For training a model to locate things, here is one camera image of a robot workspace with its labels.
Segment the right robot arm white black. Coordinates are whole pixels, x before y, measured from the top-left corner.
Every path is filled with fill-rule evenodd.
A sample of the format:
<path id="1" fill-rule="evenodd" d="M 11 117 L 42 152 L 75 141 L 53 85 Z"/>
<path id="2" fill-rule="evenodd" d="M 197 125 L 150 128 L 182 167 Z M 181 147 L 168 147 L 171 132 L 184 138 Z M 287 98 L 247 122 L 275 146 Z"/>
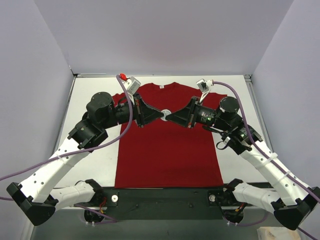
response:
<path id="1" fill-rule="evenodd" d="M 192 97 L 184 108 L 165 117 L 185 128 L 196 124 L 221 136 L 226 148 L 248 161 L 272 186 L 272 190 L 254 187 L 240 179 L 227 186 L 225 198 L 259 207 L 272 213 L 289 230 L 296 230 L 320 200 L 319 187 L 299 180 L 268 148 L 262 137 L 239 115 L 239 101 L 231 96 L 220 100 L 217 109 L 203 106 Z"/>

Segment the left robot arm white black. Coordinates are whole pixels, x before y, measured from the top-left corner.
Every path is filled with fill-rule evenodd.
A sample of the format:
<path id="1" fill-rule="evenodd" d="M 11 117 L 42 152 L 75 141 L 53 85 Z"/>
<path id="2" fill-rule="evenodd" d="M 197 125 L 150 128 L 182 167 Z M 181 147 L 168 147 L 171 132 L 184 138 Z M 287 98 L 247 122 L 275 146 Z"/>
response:
<path id="1" fill-rule="evenodd" d="M 54 160 L 22 182 L 12 182 L 6 190 L 34 226 L 45 223 L 56 211 L 74 204 L 96 206 L 106 197 L 95 180 L 88 179 L 59 189 L 57 183 L 108 138 L 108 128 L 130 122 L 136 122 L 142 128 L 163 115 L 145 103 L 138 93 L 127 102 L 115 105 L 109 93 L 98 92 L 86 105 L 82 120 L 54 153 Z"/>

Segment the round colourful brooch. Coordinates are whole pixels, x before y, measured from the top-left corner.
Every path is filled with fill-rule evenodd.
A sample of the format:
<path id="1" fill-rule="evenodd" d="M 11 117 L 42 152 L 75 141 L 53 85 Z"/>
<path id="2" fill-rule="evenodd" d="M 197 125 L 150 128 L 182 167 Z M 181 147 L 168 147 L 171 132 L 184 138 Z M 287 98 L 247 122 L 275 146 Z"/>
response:
<path id="1" fill-rule="evenodd" d="M 163 109 L 161 110 L 161 113 L 163 114 L 163 116 L 160 119 L 164 122 L 167 122 L 168 120 L 166 119 L 166 117 L 170 115 L 172 112 L 169 109 Z"/>

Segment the red t-shirt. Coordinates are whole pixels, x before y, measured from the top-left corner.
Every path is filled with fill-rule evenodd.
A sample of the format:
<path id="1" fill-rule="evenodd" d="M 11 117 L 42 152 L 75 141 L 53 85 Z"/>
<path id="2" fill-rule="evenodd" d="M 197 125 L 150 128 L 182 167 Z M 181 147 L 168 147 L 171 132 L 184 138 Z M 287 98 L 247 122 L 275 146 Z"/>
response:
<path id="1" fill-rule="evenodd" d="M 138 89 L 145 103 L 178 111 L 200 90 L 177 82 L 148 83 Z M 204 188 L 222 186 L 223 179 L 211 132 L 157 119 L 143 128 L 132 123 L 119 140 L 116 188 Z"/>

